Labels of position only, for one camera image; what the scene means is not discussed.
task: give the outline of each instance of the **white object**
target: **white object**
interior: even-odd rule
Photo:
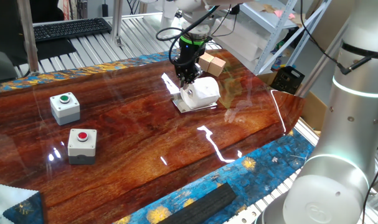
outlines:
[[[80,119],[80,105],[74,94],[63,93],[50,97],[53,117],[59,125]]]
[[[0,184],[0,224],[13,223],[3,216],[3,212],[27,200],[37,192],[35,190],[19,189]]]
[[[299,177],[285,200],[284,220],[286,224],[356,223],[362,209],[359,194],[327,177]]]
[[[85,139],[79,139],[79,133],[87,133],[87,137]],[[94,129],[71,129],[68,144],[69,157],[94,157],[96,155],[96,135],[97,131]]]
[[[219,86],[212,77],[198,78],[185,89],[181,88],[181,96],[190,109],[200,108],[219,99]]]
[[[60,97],[64,95],[70,98],[69,103],[67,104],[60,101]],[[72,93],[64,93],[57,96],[52,96],[50,97],[50,104],[59,118],[80,112],[79,102]]]

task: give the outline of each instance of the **keyboard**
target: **keyboard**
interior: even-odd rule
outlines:
[[[66,37],[81,37],[108,31],[111,31],[111,26],[103,18],[82,19],[34,27],[36,42]]]

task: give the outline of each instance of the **wooden table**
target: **wooden table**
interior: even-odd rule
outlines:
[[[39,190],[47,223],[111,223],[294,127],[301,98],[211,54],[227,61],[212,110],[178,112],[161,78],[178,84],[168,61],[0,94],[0,184]],[[81,119],[59,126],[49,98],[69,91]],[[95,165],[69,164],[72,128],[98,130]]]

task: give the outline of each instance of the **metal shelf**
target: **metal shelf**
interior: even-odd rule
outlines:
[[[259,0],[253,2],[247,2],[240,5],[240,10],[246,15],[248,15],[251,19],[255,22],[259,23],[263,28],[265,28],[269,32],[275,32],[277,28],[278,21],[280,20],[279,17],[274,15],[273,13],[269,12],[262,12],[257,10],[257,5],[259,4],[269,4],[275,9],[284,10],[286,6],[281,3],[279,0]],[[285,21],[283,25],[283,29],[293,28],[297,25],[290,20]]]

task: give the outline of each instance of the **cardboard box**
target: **cardboard box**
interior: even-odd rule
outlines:
[[[208,68],[208,73],[218,77],[225,68],[226,62],[218,57],[215,57]]]
[[[200,59],[199,59],[199,65],[201,67],[201,69],[203,71],[208,71],[209,69],[209,65],[211,64],[211,61],[214,59],[215,57],[208,54],[207,52],[204,53],[203,55],[201,55]]]
[[[258,75],[268,86],[272,84],[277,72]],[[306,124],[315,131],[316,134],[320,134],[323,127],[324,115],[326,114],[327,106],[312,92],[309,92],[305,98],[306,102],[301,114],[301,118]]]

